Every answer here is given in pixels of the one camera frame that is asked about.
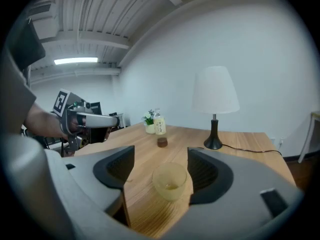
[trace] ceiling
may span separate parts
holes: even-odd
[[[56,59],[98,57],[100,67],[118,68],[150,27],[190,1],[51,0],[56,5],[58,32],[54,37],[40,39],[46,56],[31,65],[31,80],[58,67],[61,70],[54,64]]]

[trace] green plant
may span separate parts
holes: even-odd
[[[153,125],[154,124],[154,115],[155,115],[155,112],[152,109],[150,109],[148,112],[144,113],[144,115],[141,119],[143,121],[145,121],[145,123],[148,126]]]

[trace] yellow glass cup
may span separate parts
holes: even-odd
[[[155,189],[168,201],[175,201],[181,197],[186,187],[186,181],[186,169],[176,162],[163,163],[152,174]]]

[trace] fluorescent light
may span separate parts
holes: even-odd
[[[98,62],[97,57],[87,57],[87,58],[62,58],[55,59],[54,63],[56,65],[66,64],[66,63],[77,63],[77,62]]]

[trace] table lamp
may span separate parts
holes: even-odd
[[[226,67],[211,66],[197,72],[192,107],[197,112],[213,114],[211,133],[203,144],[208,149],[220,149],[222,142],[218,137],[216,114],[235,112],[240,108],[234,83]]]

